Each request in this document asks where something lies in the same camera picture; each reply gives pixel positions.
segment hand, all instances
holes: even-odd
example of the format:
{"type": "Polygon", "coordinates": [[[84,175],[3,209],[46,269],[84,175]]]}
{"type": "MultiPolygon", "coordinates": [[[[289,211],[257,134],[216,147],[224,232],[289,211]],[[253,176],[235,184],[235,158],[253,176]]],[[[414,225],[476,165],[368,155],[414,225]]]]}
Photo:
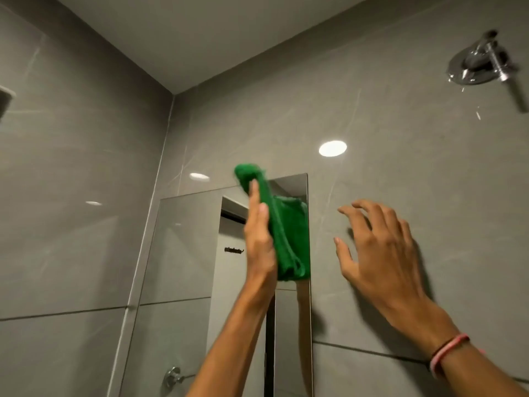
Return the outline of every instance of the hand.
{"type": "Polygon", "coordinates": [[[343,276],[428,356],[456,336],[459,331],[448,314],[424,292],[408,223],[393,209],[370,200],[357,200],[338,211],[351,223],[359,260],[355,262],[345,242],[335,238],[343,276]],[[360,209],[367,212],[373,230],[360,209]]]}
{"type": "Polygon", "coordinates": [[[277,259],[274,240],[268,232],[268,219],[268,206],[261,203],[259,185],[253,180],[250,184],[248,220],[244,226],[248,260],[245,287],[269,302],[276,291],[277,259]]]}

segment person's right hand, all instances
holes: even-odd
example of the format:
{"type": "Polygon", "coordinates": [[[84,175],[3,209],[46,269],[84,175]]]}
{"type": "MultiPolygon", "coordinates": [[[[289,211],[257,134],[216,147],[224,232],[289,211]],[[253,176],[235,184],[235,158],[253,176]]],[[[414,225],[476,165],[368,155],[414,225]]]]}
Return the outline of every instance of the person's right hand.
{"type": "Polygon", "coordinates": [[[408,223],[393,209],[370,200],[357,200],[338,211],[351,223],[358,252],[356,262],[346,243],[334,239],[342,274],[386,320],[428,356],[459,334],[448,314],[424,292],[408,223]]]}

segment green cloth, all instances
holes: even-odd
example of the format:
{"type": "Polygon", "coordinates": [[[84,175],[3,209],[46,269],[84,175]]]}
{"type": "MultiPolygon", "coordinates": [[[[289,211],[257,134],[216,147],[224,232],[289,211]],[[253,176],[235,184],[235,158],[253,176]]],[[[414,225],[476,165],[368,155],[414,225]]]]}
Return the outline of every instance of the green cloth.
{"type": "Polygon", "coordinates": [[[311,276],[307,205],[298,198],[272,195],[265,173],[259,166],[239,164],[235,177],[248,194],[250,182],[259,183],[261,202],[268,205],[268,230],[274,239],[279,281],[302,280],[311,276]]]}

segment bracelet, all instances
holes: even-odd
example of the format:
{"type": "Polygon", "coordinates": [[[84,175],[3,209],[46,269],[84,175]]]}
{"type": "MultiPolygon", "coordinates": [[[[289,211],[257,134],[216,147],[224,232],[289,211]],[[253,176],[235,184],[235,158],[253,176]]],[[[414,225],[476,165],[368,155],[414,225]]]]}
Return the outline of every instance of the bracelet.
{"type": "Polygon", "coordinates": [[[464,333],[460,334],[458,336],[455,336],[453,339],[448,340],[441,347],[439,347],[436,352],[432,354],[432,359],[430,360],[430,364],[428,367],[430,368],[430,373],[432,374],[434,379],[437,379],[437,367],[439,366],[441,360],[446,356],[446,354],[448,354],[455,347],[459,346],[460,344],[466,341],[470,341],[470,337],[468,337],[468,335],[464,333]]]}

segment person's left hand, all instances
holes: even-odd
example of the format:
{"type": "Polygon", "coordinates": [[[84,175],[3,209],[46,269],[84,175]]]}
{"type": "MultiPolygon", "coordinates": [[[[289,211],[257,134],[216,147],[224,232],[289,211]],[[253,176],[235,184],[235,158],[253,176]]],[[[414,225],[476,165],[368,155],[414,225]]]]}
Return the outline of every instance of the person's left hand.
{"type": "Polygon", "coordinates": [[[277,285],[277,259],[274,240],[268,232],[269,211],[261,203],[259,185],[256,180],[250,184],[250,207],[244,226],[248,267],[246,286],[258,291],[260,296],[271,299],[277,285]]]}

